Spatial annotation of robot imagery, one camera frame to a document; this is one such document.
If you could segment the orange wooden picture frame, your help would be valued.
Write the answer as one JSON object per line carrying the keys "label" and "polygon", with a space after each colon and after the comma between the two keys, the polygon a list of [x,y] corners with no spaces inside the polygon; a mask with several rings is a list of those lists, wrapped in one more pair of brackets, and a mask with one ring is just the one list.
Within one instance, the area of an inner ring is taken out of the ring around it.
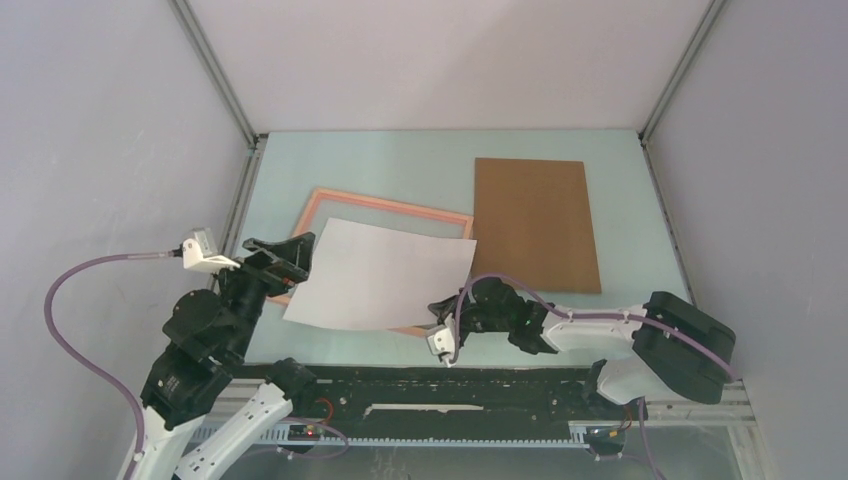
{"label": "orange wooden picture frame", "polygon": [[[331,218],[427,236],[459,239],[472,239],[474,222],[473,217],[467,214],[329,188],[317,188],[307,200],[293,232],[299,235],[311,231],[319,239],[326,222]],[[283,313],[293,293],[274,298],[274,303],[282,306]],[[431,325],[386,331],[423,338]]]}

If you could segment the landscape photo print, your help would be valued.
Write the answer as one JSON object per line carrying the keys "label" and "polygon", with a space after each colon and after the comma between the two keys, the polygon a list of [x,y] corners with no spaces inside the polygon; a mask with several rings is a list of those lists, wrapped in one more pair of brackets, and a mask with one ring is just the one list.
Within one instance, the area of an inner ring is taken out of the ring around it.
{"label": "landscape photo print", "polygon": [[428,305],[457,293],[477,242],[331,218],[319,235],[308,280],[286,321],[333,330],[389,330],[435,322]]}

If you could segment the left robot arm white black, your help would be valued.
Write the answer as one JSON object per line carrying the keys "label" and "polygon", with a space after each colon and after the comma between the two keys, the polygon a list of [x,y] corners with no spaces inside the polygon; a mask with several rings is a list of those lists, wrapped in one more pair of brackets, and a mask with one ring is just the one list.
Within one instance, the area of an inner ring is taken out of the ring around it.
{"label": "left robot arm white black", "polygon": [[128,461],[129,479],[218,479],[260,435],[287,417],[312,411],[317,378],[292,358],[278,360],[255,393],[193,452],[186,448],[245,355],[267,299],[309,277],[316,236],[280,242],[255,238],[231,259],[211,233],[197,229],[176,256],[184,269],[212,275],[217,288],[192,290],[175,304],[162,331],[169,343],[141,392],[141,450]]}

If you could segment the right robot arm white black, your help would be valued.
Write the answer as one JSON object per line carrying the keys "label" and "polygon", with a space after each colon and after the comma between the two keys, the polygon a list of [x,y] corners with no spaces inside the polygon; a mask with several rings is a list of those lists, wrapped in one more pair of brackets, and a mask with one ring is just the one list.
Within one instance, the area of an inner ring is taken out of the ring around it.
{"label": "right robot arm white black", "polygon": [[667,291],[630,307],[575,309],[490,273],[427,309],[436,318],[426,336],[429,349],[447,367],[458,363],[470,335],[485,333],[503,333],[529,355],[566,353],[588,361],[581,402],[596,418],[662,393],[715,405],[740,378],[731,365],[735,332]]}

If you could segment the brown backing board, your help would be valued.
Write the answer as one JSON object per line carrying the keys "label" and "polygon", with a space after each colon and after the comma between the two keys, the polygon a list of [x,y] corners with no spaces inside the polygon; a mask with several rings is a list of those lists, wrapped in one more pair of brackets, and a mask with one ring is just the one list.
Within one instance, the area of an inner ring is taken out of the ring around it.
{"label": "brown backing board", "polygon": [[476,158],[472,273],[501,273],[542,292],[600,294],[585,166]]}

